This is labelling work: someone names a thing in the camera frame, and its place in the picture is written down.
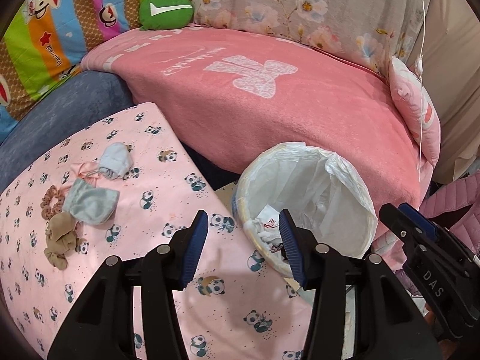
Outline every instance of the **white cord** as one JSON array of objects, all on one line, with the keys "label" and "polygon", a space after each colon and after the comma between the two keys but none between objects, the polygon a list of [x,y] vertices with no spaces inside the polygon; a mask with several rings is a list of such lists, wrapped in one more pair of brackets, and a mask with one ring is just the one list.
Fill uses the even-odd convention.
[{"label": "white cord", "polygon": [[423,45],[425,44],[425,21],[426,21],[426,14],[425,14],[425,0],[421,0],[422,10],[423,10],[423,35],[421,41],[421,48],[420,48],[420,55],[417,57],[415,61],[415,71],[418,74],[418,78],[420,78],[420,143],[418,148],[418,182],[421,181],[421,165],[422,165],[422,139],[423,139]]}]

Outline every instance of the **metal screw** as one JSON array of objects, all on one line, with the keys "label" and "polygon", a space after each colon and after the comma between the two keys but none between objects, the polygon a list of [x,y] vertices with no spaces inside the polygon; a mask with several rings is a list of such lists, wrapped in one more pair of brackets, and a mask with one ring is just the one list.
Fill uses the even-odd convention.
[{"label": "metal screw", "polygon": [[368,259],[374,264],[380,264],[382,262],[382,257],[375,253],[372,253],[370,256],[368,256]]},{"label": "metal screw", "polygon": [[157,247],[158,254],[167,254],[169,251],[170,251],[170,247],[167,244],[163,244]]},{"label": "metal screw", "polygon": [[106,258],[105,264],[107,264],[108,266],[114,266],[116,263],[118,263],[118,261],[119,258],[117,256],[110,256]]},{"label": "metal screw", "polygon": [[327,244],[318,244],[317,246],[315,246],[315,250],[317,251],[317,253],[327,254],[328,251],[330,251],[330,248]]}]

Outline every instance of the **white plastic bag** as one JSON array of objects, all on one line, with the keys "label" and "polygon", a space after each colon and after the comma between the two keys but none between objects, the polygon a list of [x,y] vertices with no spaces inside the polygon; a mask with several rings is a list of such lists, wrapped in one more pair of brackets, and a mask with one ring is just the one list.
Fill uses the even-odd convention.
[{"label": "white plastic bag", "polygon": [[298,227],[350,257],[366,253],[378,224],[365,183],[338,154],[304,142],[265,151],[240,177],[232,210],[260,254],[287,278],[292,277],[288,263],[259,237],[264,228],[255,219],[267,204],[277,211],[289,209]]}]

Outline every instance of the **blue cushion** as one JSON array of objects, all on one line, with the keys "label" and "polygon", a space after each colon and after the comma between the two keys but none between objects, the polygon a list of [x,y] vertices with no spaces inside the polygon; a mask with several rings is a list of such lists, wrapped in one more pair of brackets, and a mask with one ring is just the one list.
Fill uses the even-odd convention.
[{"label": "blue cushion", "polygon": [[132,107],[126,83],[110,73],[80,73],[40,101],[0,145],[0,192],[33,161],[81,129]]},{"label": "blue cushion", "polygon": [[7,138],[17,123],[18,122],[9,115],[5,106],[0,105],[0,144]]}]

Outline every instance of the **brown scrunchie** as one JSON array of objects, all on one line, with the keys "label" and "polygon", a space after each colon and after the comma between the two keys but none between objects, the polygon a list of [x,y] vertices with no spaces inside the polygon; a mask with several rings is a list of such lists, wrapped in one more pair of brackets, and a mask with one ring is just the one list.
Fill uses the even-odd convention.
[{"label": "brown scrunchie", "polygon": [[[53,198],[57,198],[57,202],[50,207],[50,202]],[[62,191],[57,190],[57,188],[52,185],[45,193],[45,196],[42,198],[40,203],[40,208],[42,209],[42,218],[46,221],[51,220],[54,215],[62,212],[63,202],[65,201],[65,196]]]}]

